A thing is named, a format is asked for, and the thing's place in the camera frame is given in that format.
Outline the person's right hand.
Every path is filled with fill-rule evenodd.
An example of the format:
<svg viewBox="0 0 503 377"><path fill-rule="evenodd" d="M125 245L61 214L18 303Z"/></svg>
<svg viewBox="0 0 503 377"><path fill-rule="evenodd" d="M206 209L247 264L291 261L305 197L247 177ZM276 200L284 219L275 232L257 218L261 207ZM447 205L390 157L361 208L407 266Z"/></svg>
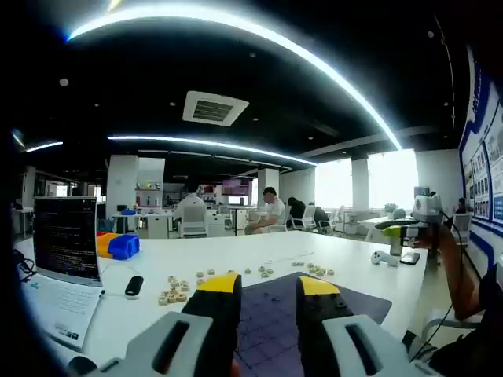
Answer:
<svg viewBox="0 0 503 377"><path fill-rule="evenodd" d="M440 246L440 228L421 228L413 245L415 248L424 248L430 251L438 251Z"/></svg>

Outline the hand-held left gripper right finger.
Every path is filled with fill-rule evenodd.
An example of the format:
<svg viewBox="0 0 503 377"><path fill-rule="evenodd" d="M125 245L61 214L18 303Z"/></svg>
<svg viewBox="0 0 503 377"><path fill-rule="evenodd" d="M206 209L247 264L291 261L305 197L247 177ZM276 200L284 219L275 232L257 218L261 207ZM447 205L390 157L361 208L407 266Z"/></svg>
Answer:
<svg viewBox="0 0 503 377"><path fill-rule="evenodd" d="M431 376L406 348L366 315L355 315L335 285L296 280L298 348L305 376Z"/></svg>

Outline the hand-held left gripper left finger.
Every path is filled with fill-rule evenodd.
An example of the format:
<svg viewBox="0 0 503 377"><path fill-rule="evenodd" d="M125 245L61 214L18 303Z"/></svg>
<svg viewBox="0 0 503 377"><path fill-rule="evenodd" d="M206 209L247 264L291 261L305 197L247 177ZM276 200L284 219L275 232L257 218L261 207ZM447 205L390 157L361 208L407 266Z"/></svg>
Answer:
<svg viewBox="0 0 503 377"><path fill-rule="evenodd" d="M241 275L206 280L180 313L169 312L132 339L123 359L93 376L231 376L240 322Z"/></svg>

